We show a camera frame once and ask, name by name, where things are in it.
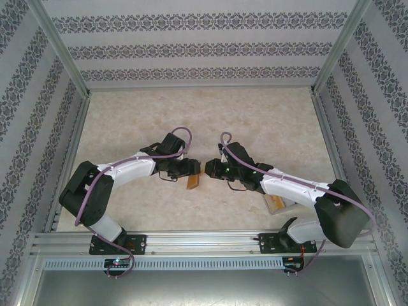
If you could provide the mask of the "clear plastic bag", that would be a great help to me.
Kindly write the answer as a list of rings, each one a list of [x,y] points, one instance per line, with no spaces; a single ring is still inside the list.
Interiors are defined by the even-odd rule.
[[[283,209],[278,210],[276,205],[275,205],[275,202],[273,200],[274,196],[276,196],[276,195],[269,195],[269,194],[264,194],[263,195],[263,201],[264,201],[264,203],[266,205],[266,208],[268,210],[268,213],[270,215],[276,215],[276,214],[280,214],[280,213],[284,213],[284,212],[289,212],[290,210],[293,210],[293,209],[295,209],[296,207],[299,206],[298,203],[281,197],[284,204],[285,204],[285,207]]]

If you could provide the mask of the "grey metal sheet panel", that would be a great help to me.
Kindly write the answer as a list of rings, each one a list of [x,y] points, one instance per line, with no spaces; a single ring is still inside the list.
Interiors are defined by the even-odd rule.
[[[267,270],[46,271],[34,306],[376,306],[365,280],[285,276]]]

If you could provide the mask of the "right controller board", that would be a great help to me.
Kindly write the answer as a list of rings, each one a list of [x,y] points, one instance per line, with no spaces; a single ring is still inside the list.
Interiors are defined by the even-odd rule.
[[[289,272],[299,272],[304,268],[304,258],[302,257],[285,257],[282,261],[284,269]]]

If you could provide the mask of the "controller board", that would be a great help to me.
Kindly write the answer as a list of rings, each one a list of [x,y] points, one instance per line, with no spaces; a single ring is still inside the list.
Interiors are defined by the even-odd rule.
[[[105,259],[105,268],[129,268],[131,261],[125,258]]]
[[[289,272],[299,272],[304,268],[304,258],[302,257],[285,257],[282,261],[284,269]]]

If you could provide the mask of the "left controller board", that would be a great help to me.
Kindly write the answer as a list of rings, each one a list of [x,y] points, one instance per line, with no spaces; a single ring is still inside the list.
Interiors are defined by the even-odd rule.
[[[131,261],[125,258],[105,259],[105,268],[129,268]]]

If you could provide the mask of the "aluminium mounting rail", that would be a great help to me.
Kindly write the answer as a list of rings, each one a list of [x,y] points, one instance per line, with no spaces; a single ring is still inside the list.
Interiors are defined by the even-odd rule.
[[[223,257],[259,256],[258,231],[147,231],[142,247],[145,256]],[[34,236],[30,255],[50,257],[87,256],[91,233],[52,232]]]

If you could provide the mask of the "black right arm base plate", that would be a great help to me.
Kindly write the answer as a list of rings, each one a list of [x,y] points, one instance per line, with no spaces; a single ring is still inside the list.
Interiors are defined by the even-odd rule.
[[[299,244],[287,233],[260,233],[258,235],[259,249],[262,254],[314,254],[317,247],[311,242]]]

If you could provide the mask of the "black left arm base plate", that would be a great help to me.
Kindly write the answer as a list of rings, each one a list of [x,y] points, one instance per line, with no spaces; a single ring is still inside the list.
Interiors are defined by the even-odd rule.
[[[133,255],[144,255],[145,247],[147,245],[146,235],[121,235],[115,241],[115,244],[121,246],[124,249],[129,250]],[[91,244],[89,247],[90,255],[126,255],[127,252],[122,249],[118,249],[104,241],[97,236],[93,235],[91,238]]]

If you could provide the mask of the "aluminium frame profile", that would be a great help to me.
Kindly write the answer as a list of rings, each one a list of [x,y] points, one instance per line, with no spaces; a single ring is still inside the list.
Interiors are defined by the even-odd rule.
[[[44,259],[39,255],[30,256],[17,291],[14,306],[33,306],[40,285]]]
[[[71,177],[71,171],[73,169],[73,165],[77,155],[77,150],[80,143],[91,98],[92,93],[89,92],[76,114],[75,124],[73,126],[71,137],[69,139],[69,146],[66,150],[65,159],[62,164],[59,176],[59,181],[52,196],[52,203],[50,206],[50,210],[48,211],[46,223],[44,224],[44,227],[42,229],[43,233],[50,233],[57,229],[59,216],[62,210],[61,204],[59,203],[59,197],[64,188],[66,187],[66,185],[68,184],[68,181]]]
[[[397,306],[379,255],[363,256],[368,282],[376,306]]]
[[[48,41],[52,45],[57,56],[60,58],[64,68],[67,70],[74,85],[78,89],[81,97],[88,98],[90,90],[82,77],[80,70],[77,68],[66,44],[59,34],[51,17],[47,13],[42,0],[26,0],[27,5],[33,12],[36,20],[43,29]]]
[[[357,25],[363,18],[372,0],[356,0],[356,3],[351,10],[345,24],[337,37],[332,49],[330,50],[327,59],[325,60],[320,72],[318,73],[315,82],[310,87],[311,96],[317,96],[321,91],[330,73],[334,69],[338,59],[346,48],[351,39]]]
[[[310,98],[335,174],[328,195],[317,201],[317,216],[323,222],[323,231],[328,235],[328,240],[337,246],[349,248],[357,239],[373,235],[377,229],[376,220],[349,185],[337,140],[320,97],[310,94]]]

